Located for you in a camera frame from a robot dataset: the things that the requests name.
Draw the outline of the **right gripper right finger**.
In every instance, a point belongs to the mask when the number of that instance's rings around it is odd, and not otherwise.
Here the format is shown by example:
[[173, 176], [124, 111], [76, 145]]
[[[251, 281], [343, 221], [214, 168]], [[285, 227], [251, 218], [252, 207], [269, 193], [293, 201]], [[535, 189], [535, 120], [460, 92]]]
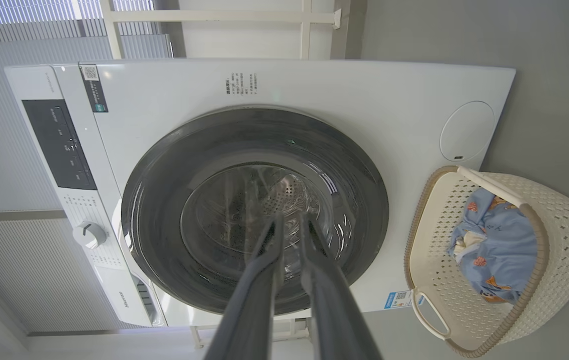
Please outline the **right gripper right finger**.
[[315, 360], [381, 360], [349, 283], [307, 212], [299, 216], [299, 239], [301, 282], [310, 300]]

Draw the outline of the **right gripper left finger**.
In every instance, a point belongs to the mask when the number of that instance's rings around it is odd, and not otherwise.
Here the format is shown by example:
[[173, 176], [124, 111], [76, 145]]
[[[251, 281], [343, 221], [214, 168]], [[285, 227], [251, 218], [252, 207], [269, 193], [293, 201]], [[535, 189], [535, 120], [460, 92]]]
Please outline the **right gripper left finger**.
[[285, 279], [284, 219], [266, 223], [250, 262], [235, 287], [205, 360], [269, 360], [275, 297]]

